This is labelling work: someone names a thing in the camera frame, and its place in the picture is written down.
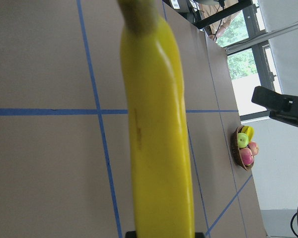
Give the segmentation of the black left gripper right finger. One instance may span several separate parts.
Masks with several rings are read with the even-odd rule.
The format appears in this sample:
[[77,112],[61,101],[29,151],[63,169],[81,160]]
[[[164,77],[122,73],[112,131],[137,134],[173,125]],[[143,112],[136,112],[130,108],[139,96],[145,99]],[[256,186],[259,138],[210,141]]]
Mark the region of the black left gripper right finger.
[[205,238],[205,235],[203,232],[195,232],[195,238]]

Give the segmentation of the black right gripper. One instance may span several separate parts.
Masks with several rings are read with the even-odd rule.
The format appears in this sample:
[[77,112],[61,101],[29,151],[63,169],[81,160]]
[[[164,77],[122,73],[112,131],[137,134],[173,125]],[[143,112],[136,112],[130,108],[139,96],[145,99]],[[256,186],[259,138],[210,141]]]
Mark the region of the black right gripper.
[[269,110],[271,119],[298,127],[298,96],[279,94],[256,86],[251,102]]

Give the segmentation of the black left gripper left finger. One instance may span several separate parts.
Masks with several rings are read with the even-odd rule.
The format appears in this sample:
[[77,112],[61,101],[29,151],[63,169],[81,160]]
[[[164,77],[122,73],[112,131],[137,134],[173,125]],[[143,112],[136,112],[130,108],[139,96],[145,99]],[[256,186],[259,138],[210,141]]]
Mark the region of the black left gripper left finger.
[[125,233],[125,238],[137,238],[136,231],[127,231]]

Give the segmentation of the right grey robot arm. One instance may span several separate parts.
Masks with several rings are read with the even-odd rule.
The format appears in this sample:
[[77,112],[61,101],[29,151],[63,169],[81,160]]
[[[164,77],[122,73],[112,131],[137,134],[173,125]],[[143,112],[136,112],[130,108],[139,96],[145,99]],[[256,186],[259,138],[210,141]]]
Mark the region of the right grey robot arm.
[[[265,107],[269,111],[269,118],[298,127],[298,96],[280,94],[263,86],[256,86],[251,102]],[[298,208],[290,221],[292,231],[294,219],[298,225]]]

